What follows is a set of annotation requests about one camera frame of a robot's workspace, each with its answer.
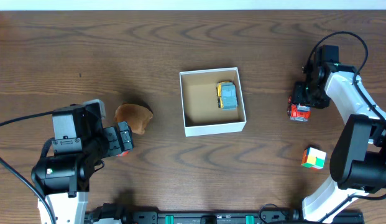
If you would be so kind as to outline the red toy fire truck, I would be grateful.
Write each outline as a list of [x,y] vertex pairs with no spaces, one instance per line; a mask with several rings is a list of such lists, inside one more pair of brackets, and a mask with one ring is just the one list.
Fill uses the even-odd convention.
[[293,121],[307,122],[310,118],[311,109],[309,106],[292,103],[292,97],[288,97],[287,115]]

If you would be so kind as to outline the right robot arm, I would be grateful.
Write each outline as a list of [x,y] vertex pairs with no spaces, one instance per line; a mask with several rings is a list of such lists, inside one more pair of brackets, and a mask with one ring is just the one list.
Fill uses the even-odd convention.
[[337,46],[315,47],[303,73],[305,81],[295,83],[288,99],[290,119],[307,121],[311,109],[333,102],[344,121],[330,157],[329,177],[302,201],[304,221],[331,223],[359,198],[386,198],[374,195],[386,189],[386,113],[365,90],[357,69],[339,61]]

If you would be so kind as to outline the yellow grey toy truck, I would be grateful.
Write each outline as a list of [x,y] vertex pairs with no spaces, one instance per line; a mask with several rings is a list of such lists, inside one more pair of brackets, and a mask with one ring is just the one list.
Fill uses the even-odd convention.
[[218,107],[222,110],[235,110],[238,106],[236,86],[233,82],[224,81],[216,85]]

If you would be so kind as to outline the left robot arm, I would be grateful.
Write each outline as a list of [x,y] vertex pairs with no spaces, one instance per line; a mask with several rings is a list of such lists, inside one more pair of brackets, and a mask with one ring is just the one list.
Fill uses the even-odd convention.
[[57,109],[52,114],[54,137],[46,143],[31,177],[44,196],[39,202],[42,223],[83,223],[90,177],[104,159],[123,156],[134,143],[127,122],[104,128],[101,100]]

